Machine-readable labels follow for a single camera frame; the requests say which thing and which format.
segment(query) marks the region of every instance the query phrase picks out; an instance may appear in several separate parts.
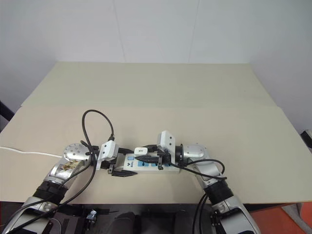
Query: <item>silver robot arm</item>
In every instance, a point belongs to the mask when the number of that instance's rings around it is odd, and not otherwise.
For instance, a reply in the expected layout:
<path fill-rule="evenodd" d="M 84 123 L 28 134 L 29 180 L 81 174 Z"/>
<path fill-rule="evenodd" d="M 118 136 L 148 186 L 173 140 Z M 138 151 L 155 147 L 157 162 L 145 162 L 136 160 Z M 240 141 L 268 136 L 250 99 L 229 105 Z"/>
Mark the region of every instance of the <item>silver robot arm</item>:
<path fill-rule="evenodd" d="M 29 197 L 21 209 L 13 214 L 2 233 L 6 234 L 37 215 L 55 208 L 77 176 L 69 178 L 90 163 L 88 152 L 88 148 L 82 144 L 67 146 L 63 152 L 63 158 L 55 164 L 34 195 Z M 49 233 L 52 225 L 48 223 L 49 219 L 41 218 L 24 227 L 24 233 Z"/>
<path fill-rule="evenodd" d="M 208 152 L 201 145 L 184 145 L 183 161 L 192 162 L 209 159 Z M 194 171 L 202 174 L 223 177 L 215 162 L 198 162 L 190 165 Z M 212 225 L 226 234 L 260 234 L 254 219 L 248 213 L 242 202 L 228 187 L 225 180 L 196 175 L 201 187 L 212 203 L 214 214 Z"/>

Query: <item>white power strip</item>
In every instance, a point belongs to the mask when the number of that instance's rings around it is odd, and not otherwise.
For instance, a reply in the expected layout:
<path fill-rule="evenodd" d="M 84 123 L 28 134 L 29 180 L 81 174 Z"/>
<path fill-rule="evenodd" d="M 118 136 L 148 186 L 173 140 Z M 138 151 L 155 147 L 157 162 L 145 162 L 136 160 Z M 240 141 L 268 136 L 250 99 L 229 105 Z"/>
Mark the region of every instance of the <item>white power strip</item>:
<path fill-rule="evenodd" d="M 156 163 L 146 163 L 141 162 L 135 159 L 135 154 L 127 154 L 125 157 L 125 161 L 123 164 L 123 169 L 128 171 L 133 171 L 137 173 L 178 173 L 180 171 L 179 168 L 170 166 L 170 165 L 162 165 L 164 170 L 158 170 Z"/>

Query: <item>floor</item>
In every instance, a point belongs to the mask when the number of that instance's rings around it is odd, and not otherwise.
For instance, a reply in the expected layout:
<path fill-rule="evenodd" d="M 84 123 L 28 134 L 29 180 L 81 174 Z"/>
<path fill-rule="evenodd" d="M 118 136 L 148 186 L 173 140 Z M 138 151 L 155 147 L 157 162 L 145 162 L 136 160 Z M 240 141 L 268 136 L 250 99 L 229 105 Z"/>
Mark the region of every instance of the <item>floor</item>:
<path fill-rule="evenodd" d="M 1 225 L 6 222 L 8 217 L 19 207 L 21 203 L 15 202 L 1 202 Z M 109 228 L 109 224 L 121 213 L 132 211 L 135 214 L 143 214 L 142 216 L 142 234 L 169 234 L 173 229 L 173 215 L 179 210 L 188 211 L 190 220 L 192 220 L 193 213 L 195 211 L 195 205 L 191 204 L 172 204 L 172 205 L 139 205 L 139 204 L 121 204 L 121 205 L 87 205 L 87 208 L 101 208 L 110 209 L 111 212 L 108 215 L 99 215 L 96 224 L 87 231 L 86 234 L 104 234 Z M 160 213 L 166 213 L 167 216 L 157 215 Z M 312 220 L 312 210 L 306 209 L 304 211 L 306 220 Z M 57 219 L 62 221 L 64 217 L 62 214 L 56 214 Z M 281 207 L 266 209 L 252 213 L 252 217 L 258 224 L 262 234 L 304 234 L 305 232 L 285 213 Z M 78 222 L 77 217 L 73 217 L 73 223 L 68 226 L 67 233 L 74 233 L 75 224 Z M 51 234 L 59 233 L 59 226 L 51 230 Z"/>

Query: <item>table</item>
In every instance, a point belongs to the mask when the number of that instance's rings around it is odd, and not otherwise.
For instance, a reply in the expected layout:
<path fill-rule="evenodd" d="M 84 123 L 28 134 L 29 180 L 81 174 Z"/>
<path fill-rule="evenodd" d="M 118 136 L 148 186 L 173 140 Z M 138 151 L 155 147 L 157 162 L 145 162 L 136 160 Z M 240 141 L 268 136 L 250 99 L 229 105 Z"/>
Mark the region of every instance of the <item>table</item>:
<path fill-rule="evenodd" d="M 84 139 L 81 117 L 98 109 L 123 148 L 156 143 L 169 130 L 177 144 L 200 143 L 223 161 L 228 184 L 243 203 L 308 201 L 312 156 L 248 64 L 121 64 L 59 62 L 1 132 L 0 145 L 61 155 Z M 109 126 L 86 119 L 94 145 Z M 0 200 L 24 201 L 57 158 L 0 150 Z M 80 175 L 65 199 L 88 180 Z M 196 178 L 143 174 L 119 178 L 98 171 L 73 203 L 197 203 Z"/>

